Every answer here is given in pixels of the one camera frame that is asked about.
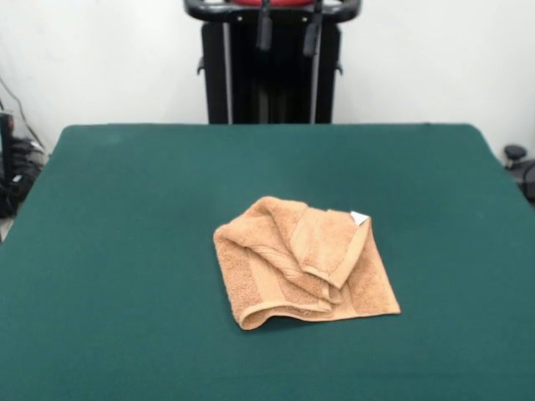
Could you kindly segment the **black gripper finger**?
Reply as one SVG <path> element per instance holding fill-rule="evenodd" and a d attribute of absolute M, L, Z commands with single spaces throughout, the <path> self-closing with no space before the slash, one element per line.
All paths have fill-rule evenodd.
<path fill-rule="evenodd" d="M 262 0 L 258 9 L 257 43 L 259 50 L 269 50 L 272 43 L 271 1 Z"/>
<path fill-rule="evenodd" d="M 323 1 L 313 1 L 313 14 L 306 28 L 303 41 L 303 55 L 314 56 L 317 51 L 323 21 Z"/>

